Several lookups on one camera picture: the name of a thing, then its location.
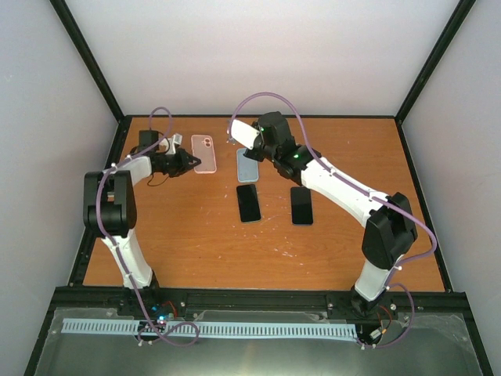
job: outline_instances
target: white robotic arm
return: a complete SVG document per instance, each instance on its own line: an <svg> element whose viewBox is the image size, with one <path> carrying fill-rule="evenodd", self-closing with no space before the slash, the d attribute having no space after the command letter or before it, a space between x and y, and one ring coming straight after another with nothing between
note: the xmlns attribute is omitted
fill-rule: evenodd
<svg viewBox="0 0 501 376"><path fill-rule="evenodd" d="M388 212L372 198L378 197L383 201L395 199L399 206L410 212L407 199L400 193L389 197L363 185L317 153L325 165L322 166L305 146L295 143L287 120L281 113L262 115L252 126L235 120L230 136L247 148L247 157L257 161L269 159L280 175L327 197L366 228L362 244L366 261L354 290L362 297L362 304L370 307L370 303L375 302L384 291L391 268L417 237L413 224Z"/></svg>
<svg viewBox="0 0 501 376"><path fill-rule="evenodd" d="M152 143L155 137L158 137L156 131L141 132L145 132L143 140L141 140L140 133L141 147L148 147L148 143ZM180 147L177 148L181 141L181 135L175 134L160 143L161 146L166 147L165 151L152 151L145 156L131 158L127 164L116 168L110 174L104 195L101 197L101 219L113 241L101 234L96 221L96 192L103 174L102 172L89 172L85 175L84 223L101 237L103 243L110 249L121 271L125 287L133 288L128 275L122 268L117 246L138 288L149 287L153 279L153 271L144 259L135 235L136 211L133 187L154 172L176 177L198 165L200 159L189 155Z"/></svg>

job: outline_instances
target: black phone screen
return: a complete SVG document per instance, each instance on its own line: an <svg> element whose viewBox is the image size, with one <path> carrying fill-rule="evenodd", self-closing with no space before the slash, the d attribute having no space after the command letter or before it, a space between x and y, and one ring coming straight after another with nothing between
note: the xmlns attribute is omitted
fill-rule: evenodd
<svg viewBox="0 0 501 376"><path fill-rule="evenodd" d="M312 192L303 186L290 188L292 223L294 225L313 224Z"/></svg>
<svg viewBox="0 0 501 376"><path fill-rule="evenodd" d="M246 184L236 188L238 197L238 209L240 210L240 220L243 223L257 222L261 219L259 210L258 191L254 184Z"/></svg>

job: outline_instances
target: smartphone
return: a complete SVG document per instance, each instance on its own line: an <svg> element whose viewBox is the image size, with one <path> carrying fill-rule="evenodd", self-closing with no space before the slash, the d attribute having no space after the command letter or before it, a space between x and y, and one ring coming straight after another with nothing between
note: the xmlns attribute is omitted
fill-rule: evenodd
<svg viewBox="0 0 501 376"><path fill-rule="evenodd" d="M290 188L292 223L309 226L313 224L312 192L303 186Z"/></svg>
<svg viewBox="0 0 501 376"><path fill-rule="evenodd" d="M204 135L191 136L191 149L193 156L202 161L202 163L194 168L195 173L214 174L217 168L212 137Z"/></svg>
<svg viewBox="0 0 501 376"><path fill-rule="evenodd" d="M243 155L245 147L236 151L236 177L240 183L257 182L259 179L258 161Z"/></svg>
<svg viewBox="0 0 501 376"><path fill-rule="evenodd" d="M259 210L258 191L254 184L246 184L236 188L240 221L243 223L257 222L261 219Z"/></svg>

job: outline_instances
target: white wall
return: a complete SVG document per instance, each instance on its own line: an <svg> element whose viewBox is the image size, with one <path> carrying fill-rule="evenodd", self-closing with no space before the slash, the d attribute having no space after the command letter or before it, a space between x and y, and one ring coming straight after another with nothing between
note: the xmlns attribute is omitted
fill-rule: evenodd
<svg viewBox="0 0 501 376"><path fill-rule="evenodd" d="M275 91L303 114L394 115L456 3L68 1L126 114L230 114Z"/></svg>
<svg viewBox="0 0 501 376"><path fill-rule="evenodd" d="M501 374L501 2L470 11L403 128L445 262Z"/></svg>
<svg viewBox="0 0 501 376"><path fill-rule="evenodd" d="M0 2L0 374L23 374L116 122L50 3Z"/></svg>

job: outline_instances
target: pink phone case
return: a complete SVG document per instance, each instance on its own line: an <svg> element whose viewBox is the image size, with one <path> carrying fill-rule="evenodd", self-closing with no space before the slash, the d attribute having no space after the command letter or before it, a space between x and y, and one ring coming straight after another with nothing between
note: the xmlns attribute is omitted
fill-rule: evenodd
<svg viewBox="0 0 501 376"><path fill-rule="evenodd" d="M191 136L191 149L193 155L202 160L194 168L197 174L214 174L216 172L216 156L212 137L204 135Z"/></svg>

